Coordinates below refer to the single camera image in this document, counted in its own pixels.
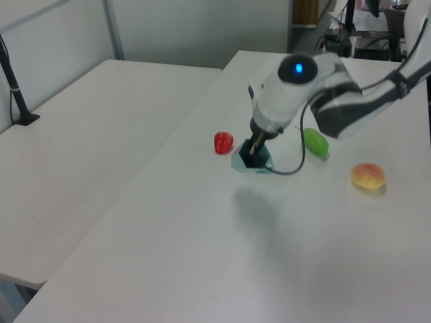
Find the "black stand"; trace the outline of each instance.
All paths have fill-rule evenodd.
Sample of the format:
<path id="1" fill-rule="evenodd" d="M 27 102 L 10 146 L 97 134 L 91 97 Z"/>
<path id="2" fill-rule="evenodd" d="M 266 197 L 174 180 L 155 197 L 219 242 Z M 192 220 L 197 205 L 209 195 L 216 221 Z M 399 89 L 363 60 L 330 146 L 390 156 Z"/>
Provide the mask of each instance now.
<path id="1" fill-rule="evenodd" d="M 355 13 L 355 0 L 347 1 L 347 8 L 345 9 L 345 29 L 352 33 L 352 25 L 353 25 L 353 14 Z"/>
<path id="2" fill-rule="evenodd" d="M 6 49 L 3 47 L 3 45 L 0 48 L 0 63 L 1 67 L 5 72 L 7 82 L 9 83 L 9 87 L 11 88 L 18 109 L 20 110 L 21 118 L 15 123 L 22 126 L 28 126 L 30 123 L 39 119 L 40 116 L 37 114 L 32 114 L 30 113 L 30 111 L 28 111 L 26 102 L 22 97 L 18 82 L 16 81 L 15 75 L 13 74 L 12 67 L 9 62 L 9 57 L 6 54 Z"/>

